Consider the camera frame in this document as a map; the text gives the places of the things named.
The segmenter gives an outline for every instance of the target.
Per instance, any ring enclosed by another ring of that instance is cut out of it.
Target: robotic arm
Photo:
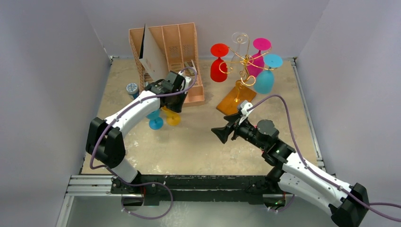
[[[95,158],[123,180],[132,183],[140,175],[140,172],[125,158],[124,137],[143,118],[163,106],[180,113],[187,92],[173,96],[166,96],[166,94],[180,92],[185,88],[188,90],[191,80],[190,77],[171,71],[166,79],[158,80],[146,86],[145,91],[119,112],[106,117],[104,120],[98,117],[93,119],[89,126],[86,151],[92,154],[102,133],[107,130],[97,146]]]
[[[360,184],[350,185],[323,170],[315,167],[288,144],[279,139],[279,131],[270,120],[261,120],[253,126],[247,119],[252,104],[244,101],[238,108],[239,112],[225,116],[228,121],[223,128],[213,128],[222,143],[234,132],[231,140],[238,137],[252,143],[262,150],[265,161],[274,166],[267,175],[271,184],[278,184],[285,192],[297,195],[321,208],[331,216],[339,227],[357,227],[367,213],[367,209],[350,197],[347,192],[356,196],[362,202],[369,204],[366,188]],[[313,174],[311,168],[319,176],[335,182],[338,188],[333,187],[322,178]]]

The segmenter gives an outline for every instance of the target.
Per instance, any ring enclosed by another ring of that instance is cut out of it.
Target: wooden box
[[[192,66],[191,60],[195,63],[198,71],[198,78],[195,85],[188,91],[188,96],[184,102],[184,107],[202,105],[205,103],[205,95],[201,79],[198,59],[198,40],[194,23],[155,26],[149,27],[158,47],[166,56],[168,69],[178,72],[186,64]],[[135,63],[139,73],[139,90],[143,91],[145,84],[152,82],[152,78],[146,73],[139,61],[139,51],[142,43],[143,28],[130,29],[130,45],[134,55]],[[187,70],[186,76],[193,78]]]

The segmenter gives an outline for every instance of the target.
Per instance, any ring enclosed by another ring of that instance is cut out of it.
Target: wooden base
[[[244,87],[243,89],[241,89],[241,92],[239,93],[238,102],[236,102],[235,98],[237,97],[237,92],[238,92],[237,88],[234,87],[220,102],[220,104],[217,105],[216,109],[222,112],[224,115],[232,115],[238,112],[237,107],[243,101],[246,100],[250,102],[256,96],[256,92],[250,90],[247,87]]]

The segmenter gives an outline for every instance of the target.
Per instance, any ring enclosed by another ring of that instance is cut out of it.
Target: wooden drawer organizer
[[[185,67],[186,63],[192,66],[191,60],[194,61],[196,70],[198,71],[198,78],[195,85],[188,91],[188,96],[183,106],[203,105],[205,103],[205,95],[199,68],[198,40],[195,24],[155,26],[149,27],[149,31],[162,53],[166,56],[168,70],[179,72]],[[138,53],[142,43],[143,28],[130,29],[129,33],[130,45],[139,73],[139,90],[143,91],[145,83],[152,82],[152,78],[146,73],[139,61]],[[185,75],[193,78],[188,70]]]

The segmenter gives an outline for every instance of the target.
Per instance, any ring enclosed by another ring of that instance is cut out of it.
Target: beige tabletop
[[[171,175],[266,175],[272,167],[261,157],[261,150],[242,138],[222,144],[210,131],[227,123],[223,114],[216,109],[219,102],[234,87],[239,79],[229,75],[222,83],[210,79],[212,60],[200,61],[200,73],[205,89],[206,103],[183,108],[178,126],[165,124],[160,130],[149,128],[148,119],[143,119],[125,137],[126,158],[143,174]],[[316,153],[306,119],[296,77],[291,63],[274,70],[275,84],[271,94],[279,94],[287,102],[295,139],[304,157],[316,165]],[[133,59],[113,61],[105,92],[100,104],[98,117],[110,116],[132,99],[125,87],[129,83],[139,83],[138,71]],[[258,94],[252,103],[265,95]],[[280,131],[279,137],[294,146],[288,129],[287,116],[280,99],[271,98],[258,106],[249,121],[272,120]],[[106,174],[106,169],[91,170],[90,155],[87,154],[82,174]]]

